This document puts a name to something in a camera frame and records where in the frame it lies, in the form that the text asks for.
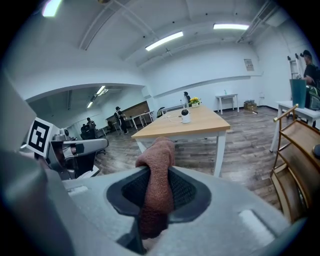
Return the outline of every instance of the knit fabric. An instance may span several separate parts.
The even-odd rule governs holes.
[[[136,160],[135,166],[149,166],[150,179],[139,217],[143,239],[155,238],[167,228],[168,214],[174,210],[174,200],[168,181],[168,167],[175,165],[175,145],[159,137]]]

